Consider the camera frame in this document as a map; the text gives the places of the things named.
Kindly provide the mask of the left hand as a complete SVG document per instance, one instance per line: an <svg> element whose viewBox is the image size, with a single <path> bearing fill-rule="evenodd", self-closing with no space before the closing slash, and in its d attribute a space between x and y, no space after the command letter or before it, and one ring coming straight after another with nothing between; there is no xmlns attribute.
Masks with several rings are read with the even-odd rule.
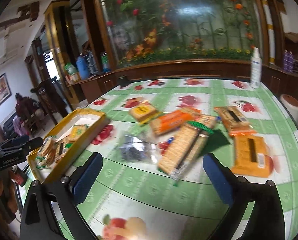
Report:
<svg viewBox="0 0 298 240"><path fill-rule="evenodd" d="M12 179L9 178L6 181L2 181L0 179L0 196L3 194L4 186L7 186L7 189L9 191L9 196L7 197L7 208L11 211L12 214L15 215L18 210L18 205L16 201L14 183Z"/></svg>

